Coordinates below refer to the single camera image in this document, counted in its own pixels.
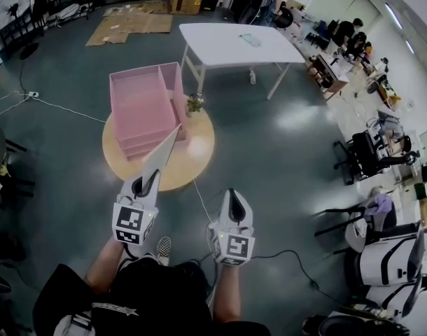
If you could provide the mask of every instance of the gray concrete floor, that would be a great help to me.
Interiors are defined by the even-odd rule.
[[[179,24],[225,22],[223,12],[176,16],[170,34],[130,35],[124,44],[85,47],[104,8],[90,20],[52,28],[38,38],[39,49],[25,61],[23,83],[47,102],[105,120],[110,111],[112,72],[152,64],[179,62],[184,48]],[[0,97],[20,90],[21,61],[13,56],[0,68]],[[333,170],[332,147],[342,135],[319,89],[303,66],[292,66],[272,101],[265,95],[275,81],[274,65],[258,67],[257,85],[245,68],[209,71],[204,87],[205,109],[216,134],[213,157],[197,184],[210,214],[217,215],[221,191],[236,188],[254,211],[254,255],[295,249],[306,271],[321,289],[345,300],[342,257],[330,252],[342,245],[340,232],[315,238],[315,230],[338,217],[314,217],[327,207],[358,201]],[[187,94],[195,91],[188,71]],[[20,101],[13,95],[0,111]],[[59,263],[84,275],[111,235],[111,212],[122,182],[111,172],[102,151],[103,124],[29,101],[0,117],[7,138],[25,146],[17,154],[18,175],[35,180],[35,196],[0,211],[0,230],[17,235],[27,259],[15,270],[0,267],[13,286],[4,295],[14,301],[17,320],[31,325],[38,290]],[[148,238],[149,249],[163,235],[172,239],[171,264],[201,258],[208,252],[207,218],[192,185],[160,193],[160,215]],[[213,264],[203,264],[212,280]],[[264,323],[273,335],[299,335],[302,321],[327,314],[336,304],[316,292],[301,273],[294,255],[252,260],[241,268],[243,318]]]

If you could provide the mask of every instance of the black t-shirt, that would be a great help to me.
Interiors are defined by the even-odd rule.
[[[339,24],[339,29],[337,33],[332,37],[334,43],[338,46],[341,46],[344,43],[344,37],[347,36],[351,38],[355,33],[354,24],[349,21],[343,21]]]
[[[36,334],[52,336],[62,318],[88,310],[96,336],[270,334],[257,323],[215,325],[196,273],[190,265],[133,262],[117,274],[108,294],[95,295],[75,272],[59,265],[34,306]]]

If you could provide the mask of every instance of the sneaker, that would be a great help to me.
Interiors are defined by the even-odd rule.
[[[249,79],[252,85],[256,84],[256,73],[254,71],[249,71]]]
[[[157,260],[164,266],[169,266],[170,250],[172,249],[172,241],[169,237],[162,237],[157,243]]]

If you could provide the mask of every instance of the white table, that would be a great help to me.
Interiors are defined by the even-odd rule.
[[[207,69],[255,66],[273,62],[286,64],[267,96],[267,99],[271,99],[290,63],[305,62],[299,51],[272,27],[243,24],[181,24],[179,29],[186,42],[181,72],[187,63],[198,82],[198,94],[202,93]],[[260,46],[253,47],[246,42],[241,37],[245,34],[251,34],[261,41]],[[201,61],[199,72],[188,56],[189,48]]]

